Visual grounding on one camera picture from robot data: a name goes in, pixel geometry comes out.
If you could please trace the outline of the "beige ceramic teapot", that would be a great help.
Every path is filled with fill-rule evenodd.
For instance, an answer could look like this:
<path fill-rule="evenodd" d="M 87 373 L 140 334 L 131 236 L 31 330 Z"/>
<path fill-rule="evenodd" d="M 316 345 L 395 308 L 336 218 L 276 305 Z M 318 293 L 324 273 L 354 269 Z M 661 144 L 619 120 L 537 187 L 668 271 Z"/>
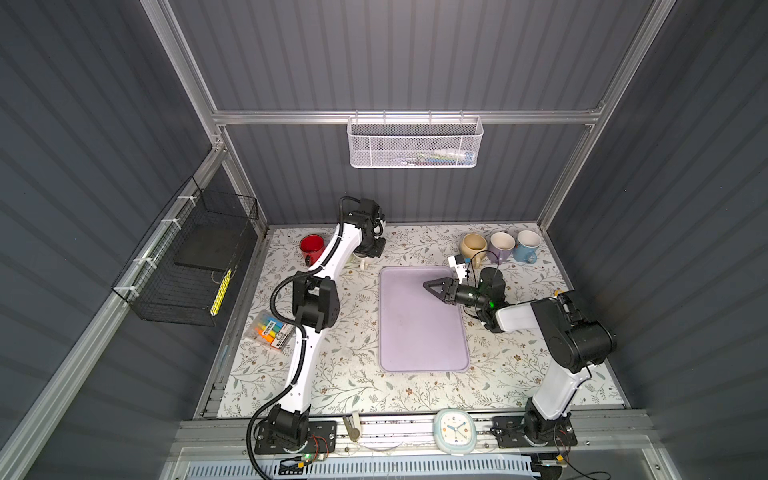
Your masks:
<path fill-rule="evenodd" d="M 460 243 L 461 255 L 472 263 L 474 268 L 479 268 L 486 257 L 488 248 L 487 240 L 478 233 L 466 234 Z"/>

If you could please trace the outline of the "red mug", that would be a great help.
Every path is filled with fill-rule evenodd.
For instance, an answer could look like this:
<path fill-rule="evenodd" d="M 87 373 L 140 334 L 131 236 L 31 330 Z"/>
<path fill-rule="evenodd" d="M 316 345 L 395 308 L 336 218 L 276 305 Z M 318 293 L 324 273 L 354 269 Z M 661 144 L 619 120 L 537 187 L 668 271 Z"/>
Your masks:
<path fill-rule="evenodd" d="M 311 267 L 322 256 L 325 250 L 325 240 L 317 234 L 307 235 L 300 240 L 299 249 L 305 265 Z"/>

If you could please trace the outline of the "purple mug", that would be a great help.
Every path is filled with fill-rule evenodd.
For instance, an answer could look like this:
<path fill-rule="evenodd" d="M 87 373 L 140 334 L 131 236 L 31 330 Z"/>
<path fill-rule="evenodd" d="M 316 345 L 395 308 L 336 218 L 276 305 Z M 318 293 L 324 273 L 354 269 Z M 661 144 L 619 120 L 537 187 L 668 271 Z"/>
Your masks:
<path fill-rule="evenodd" d="M 500 265 L 509 259 L 515 247 L 516 239 L 513 235 L 495 232 L 489 237 L 487 256 L 493 264 Z"/>

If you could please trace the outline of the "blue mug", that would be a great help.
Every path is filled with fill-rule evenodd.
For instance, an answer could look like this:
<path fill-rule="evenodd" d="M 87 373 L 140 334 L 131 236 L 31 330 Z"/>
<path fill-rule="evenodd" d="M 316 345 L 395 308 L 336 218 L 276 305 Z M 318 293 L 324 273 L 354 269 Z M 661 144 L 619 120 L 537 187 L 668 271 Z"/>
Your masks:
<path fill-rule="evenodd" d="M 532 230 L 521 230 L 517 234 L 516 247 L 513 257 L 517 262 L 534 264 L 537 262 L 537 251 L 542 244 L 541 236 Z"/>

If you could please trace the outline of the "white mug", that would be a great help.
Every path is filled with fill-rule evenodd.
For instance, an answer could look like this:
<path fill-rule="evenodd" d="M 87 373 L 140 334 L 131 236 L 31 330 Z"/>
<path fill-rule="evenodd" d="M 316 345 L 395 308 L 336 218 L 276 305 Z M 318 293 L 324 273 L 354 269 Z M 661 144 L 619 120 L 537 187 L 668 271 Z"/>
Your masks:
<path fill-rule="evenodd" d="M 366 270 L 368 268 L 371 268 L 375 264 L 374 258 L 365 256 L 362 254 L 357 254 L 357 253 L 354 253 L 353 256 L 357 259 L 359 263 L 359 268 L 361 270 Z"/>

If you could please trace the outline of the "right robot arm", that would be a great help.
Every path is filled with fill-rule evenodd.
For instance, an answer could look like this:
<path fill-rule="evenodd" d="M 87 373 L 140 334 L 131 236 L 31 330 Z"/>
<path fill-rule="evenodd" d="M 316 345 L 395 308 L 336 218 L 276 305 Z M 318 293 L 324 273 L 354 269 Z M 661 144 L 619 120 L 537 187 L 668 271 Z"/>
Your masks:
<path fill-rule="evenodd" d="M 574 290 L 522 303 L 506 301 L 506 283 L 497 265 L 485 267 L 473 284 L 465 273 L 427 280 L 424 289 L 448 305 L 469 307 L 493 333 L 531 330 L 543 339 L 550 365 L 537 392 L 527 399 L 517 425 L 492 429 L 500 445 L 512 433 L 537 447 L 575 443 L 570 407 L 579 387 L 591 378 L 591 367 L 603 363 L 617 340 Z"/>

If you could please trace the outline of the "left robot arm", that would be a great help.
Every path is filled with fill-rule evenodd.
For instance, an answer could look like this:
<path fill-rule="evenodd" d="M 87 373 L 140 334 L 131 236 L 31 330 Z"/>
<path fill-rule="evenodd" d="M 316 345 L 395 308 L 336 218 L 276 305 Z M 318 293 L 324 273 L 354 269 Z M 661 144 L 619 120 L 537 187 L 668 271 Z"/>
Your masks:
<path fill-rule="evenodd" d="M 249 420 L 246 445 L 253 449 L 262 431 L 282 448 L 296 451 L 309 436 L 311 390 L 320 344 L 341 311 L 337 280 L 352 254 L 378 258 L 383 253 L 385 215 L 367 198 L 343 196 L 337 227 L 319 259 L 306 271 L 282 280 L 269 299 L 272 316 L 296 330 L 295 346 L 284 389 L 262 405 Z"/>

